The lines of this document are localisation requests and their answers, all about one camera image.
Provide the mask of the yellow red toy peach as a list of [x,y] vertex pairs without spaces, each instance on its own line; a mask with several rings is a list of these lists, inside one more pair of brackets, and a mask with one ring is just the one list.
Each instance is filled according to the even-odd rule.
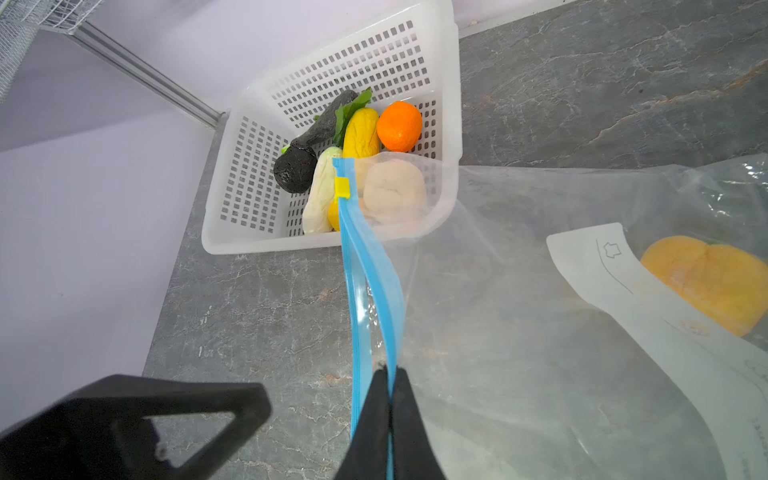
[[767,313],[767,264],[727,244],[688,236],[663,238],[641,264],[730,333],[748,334]]

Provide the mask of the clear zip top bag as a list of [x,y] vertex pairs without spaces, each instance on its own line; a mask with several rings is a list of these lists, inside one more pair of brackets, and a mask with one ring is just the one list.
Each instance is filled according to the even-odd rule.
[[381,239],[363,187],[393,159],[414,164],[390,152],[333,163],[350,443],[386,367],[386,479],[398,367],[446,479],[766,477],[767,313],[736,336],[641,264],[672,236],[767,264],[765,155],[699,168],[458,166],[437,228]]

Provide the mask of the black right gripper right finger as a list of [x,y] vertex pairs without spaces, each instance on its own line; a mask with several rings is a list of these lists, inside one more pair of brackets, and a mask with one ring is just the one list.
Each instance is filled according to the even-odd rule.
[[398,367],[391,398],[394,479],[446,480],[432,450],[408,374]]

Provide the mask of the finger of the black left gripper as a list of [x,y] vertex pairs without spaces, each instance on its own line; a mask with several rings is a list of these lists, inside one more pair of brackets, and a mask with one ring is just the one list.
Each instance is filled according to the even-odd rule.
[[[229,412],[232,421],[185,463],[159,455],[156,416]],[[190,383],[111,375],[1,434],[4,479],[208,479],[272,413],[259,383]]]

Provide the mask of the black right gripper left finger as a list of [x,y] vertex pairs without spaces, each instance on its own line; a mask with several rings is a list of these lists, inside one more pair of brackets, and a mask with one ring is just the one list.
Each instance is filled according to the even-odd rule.
[[389,457],[388,371],[373,374],[363,409],[335,480],[385,480]]

